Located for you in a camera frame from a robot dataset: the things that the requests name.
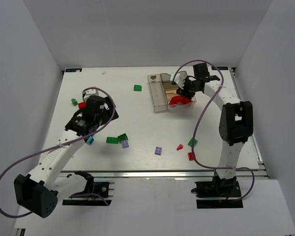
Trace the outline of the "red square lego brick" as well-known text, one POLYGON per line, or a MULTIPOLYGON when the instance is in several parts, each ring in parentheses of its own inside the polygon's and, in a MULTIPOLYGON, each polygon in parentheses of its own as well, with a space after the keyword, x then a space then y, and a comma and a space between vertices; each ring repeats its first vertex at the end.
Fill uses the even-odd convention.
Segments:
POLYGON ((193 161, 193 160, 194 160, 194 155, 193 155, 193 153, 189 152, 189 153, 187 154, 187 156, 188 156, 188 160, 189 160, 189 161, 193 161))

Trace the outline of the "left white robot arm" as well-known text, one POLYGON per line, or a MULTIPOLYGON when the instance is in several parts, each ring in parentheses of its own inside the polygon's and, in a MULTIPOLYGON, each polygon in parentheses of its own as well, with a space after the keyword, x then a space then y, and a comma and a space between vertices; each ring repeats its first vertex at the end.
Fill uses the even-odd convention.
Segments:
POLYGON ((59 173, 88 138, 109 120, 118 118, 109 97, 91 95, 86 105, 74 113, 66 124, 57 149, 46 157, 26 176, 18 175, 14 180, 17 203, 46 218, 57 203, 75 194, 89 196, 93 192, 94 178, 84 171, 76 171, 63 180, 59 173))

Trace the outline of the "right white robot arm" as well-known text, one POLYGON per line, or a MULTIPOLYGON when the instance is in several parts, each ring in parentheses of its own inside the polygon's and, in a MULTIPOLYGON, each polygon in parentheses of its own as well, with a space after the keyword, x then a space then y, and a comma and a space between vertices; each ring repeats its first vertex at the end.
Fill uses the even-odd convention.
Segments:
POLYGON ((177 85, 177 94, 191 99, 197 92, 209 97, 221 111, 219 135, 223 141, 220 160, 212 167, 215 176, 222 181, 236 177, 236 167, 240 152, 248 138, 253 134, 253 105, 233 96, 224 86, 223 74, 210 75, 209 62, 193 60, 192 76, 182 76, 178 72, 171 75, 170 81, 177 85))

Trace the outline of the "small green lego far left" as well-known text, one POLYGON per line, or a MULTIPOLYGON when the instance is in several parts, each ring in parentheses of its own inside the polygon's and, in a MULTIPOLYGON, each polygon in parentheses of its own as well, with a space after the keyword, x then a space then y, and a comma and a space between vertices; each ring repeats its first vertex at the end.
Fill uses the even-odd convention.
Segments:
POLYGON ((72 102, 72 104, 73 104, 74 106, 77 106, 77 105, 78 105, 78 102, 77 102, 77 100, 76 100, 75 98, 72 98, 72 99, 71 99, 71 102, 72 102))

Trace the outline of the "green flat lego plate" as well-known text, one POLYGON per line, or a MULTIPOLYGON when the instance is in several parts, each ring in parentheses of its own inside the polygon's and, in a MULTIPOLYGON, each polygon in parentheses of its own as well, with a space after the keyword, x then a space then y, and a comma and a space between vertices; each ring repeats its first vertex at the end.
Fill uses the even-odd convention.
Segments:
POLYGON ((118 144, 119 143, 119 138, 118 137, 107 137, 106 138, 106 143, 108 143, 108 144, 118 144))

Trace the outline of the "dark smoked container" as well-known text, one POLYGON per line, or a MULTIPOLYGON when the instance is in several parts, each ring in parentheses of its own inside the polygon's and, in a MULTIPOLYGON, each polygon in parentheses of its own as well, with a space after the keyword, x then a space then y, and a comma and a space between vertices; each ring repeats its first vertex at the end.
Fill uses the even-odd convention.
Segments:
POLYGON ((160 74, 162 82, 170 82, 171 74, 162 73, 160 74))

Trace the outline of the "cyan lego brick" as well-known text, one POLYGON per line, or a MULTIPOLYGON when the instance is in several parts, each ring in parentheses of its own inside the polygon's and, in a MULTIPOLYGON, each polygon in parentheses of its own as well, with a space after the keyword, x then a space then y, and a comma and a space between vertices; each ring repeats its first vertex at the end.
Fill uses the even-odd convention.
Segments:
POLYGON ((93 136, 89 136, 86 143, 91 145, 94 142, 94 137, 93 136))

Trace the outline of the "dark green lego brick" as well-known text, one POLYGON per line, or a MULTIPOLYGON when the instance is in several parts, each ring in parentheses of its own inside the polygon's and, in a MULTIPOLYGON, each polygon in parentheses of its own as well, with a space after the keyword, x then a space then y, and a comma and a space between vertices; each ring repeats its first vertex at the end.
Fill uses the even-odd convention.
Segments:
POLYGON ((124 140, 128 140, 128 137, 127 137, 126 133, 123 133, 123 134, 118 136, 118 141, 119 142, 122 142, 124 140))

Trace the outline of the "blue label right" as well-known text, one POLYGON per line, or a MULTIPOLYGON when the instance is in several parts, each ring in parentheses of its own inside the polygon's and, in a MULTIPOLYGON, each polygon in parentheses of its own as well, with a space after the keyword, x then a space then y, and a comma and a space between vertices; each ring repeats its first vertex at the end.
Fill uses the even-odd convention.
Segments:
POLYGON ((218 67, 211 66, 211 69, 212 70, 229 70, 227 66, 218 66, 218 67))

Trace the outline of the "purple lego left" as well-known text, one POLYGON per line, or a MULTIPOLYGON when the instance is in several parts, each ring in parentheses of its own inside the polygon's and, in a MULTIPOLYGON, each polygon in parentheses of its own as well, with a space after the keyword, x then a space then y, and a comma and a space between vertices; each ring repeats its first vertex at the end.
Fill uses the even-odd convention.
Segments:
POLYGON ((121 141, 121 146, 122 146, 122 148, 128 148, 129 147, 129 141, 128 140, 121 141))

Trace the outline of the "purple lego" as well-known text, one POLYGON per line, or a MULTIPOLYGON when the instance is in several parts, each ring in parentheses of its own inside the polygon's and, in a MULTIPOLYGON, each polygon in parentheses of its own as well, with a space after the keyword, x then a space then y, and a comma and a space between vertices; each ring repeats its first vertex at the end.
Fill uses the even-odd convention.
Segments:
POLYGON ((161 155, 161 153, 162 153, 162 147, 155 147, 154 154, 155 155, 161 155))
POLYGON ((128 140, 121 141, 121 146, 122 146, 122 148, 128 148, 129 147, 129 141, 128 140))

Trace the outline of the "green curved lego brick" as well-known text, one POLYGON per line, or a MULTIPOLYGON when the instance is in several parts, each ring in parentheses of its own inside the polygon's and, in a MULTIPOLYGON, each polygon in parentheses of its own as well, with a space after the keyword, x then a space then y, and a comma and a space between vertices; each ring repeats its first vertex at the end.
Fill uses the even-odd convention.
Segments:
POLYGON ((134 91, 142 91, 142 86, 141 85, 134 85, 133 90, 134 91))

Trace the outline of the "green square lego right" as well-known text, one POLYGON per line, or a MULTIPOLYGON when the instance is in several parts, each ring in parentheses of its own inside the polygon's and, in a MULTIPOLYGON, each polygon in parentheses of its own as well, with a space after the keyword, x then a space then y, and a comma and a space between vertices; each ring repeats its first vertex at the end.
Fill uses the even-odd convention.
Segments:
POLYGON ((197 139, 191 138, 188 142, 190 147, 195 146, 198 143, 197 139))

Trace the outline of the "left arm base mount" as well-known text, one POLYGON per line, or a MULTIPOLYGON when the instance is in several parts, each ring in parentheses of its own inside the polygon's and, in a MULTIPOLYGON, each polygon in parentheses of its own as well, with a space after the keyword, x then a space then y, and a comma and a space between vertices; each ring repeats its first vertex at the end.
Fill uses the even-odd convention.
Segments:
POLYGON ((73 194, 62 201, 63 206, 83 206, 83 207, 108 207, 112 200, 113 188, 112 182, 95 181, 94 176, 83 171, 76 171, 77 176, 83 177, 86 180, 86 186, 82 192, 73 194))

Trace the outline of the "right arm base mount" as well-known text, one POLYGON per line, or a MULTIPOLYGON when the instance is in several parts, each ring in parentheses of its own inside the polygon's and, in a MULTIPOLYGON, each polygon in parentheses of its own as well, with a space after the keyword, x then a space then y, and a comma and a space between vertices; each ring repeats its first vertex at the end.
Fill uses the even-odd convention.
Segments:
POLYGON ((191 193, 196 195, 197 209, 227 209, 243 208, 239 182, 232 187, 214 188, 212 181, 195 182, 196 187, 191 193))

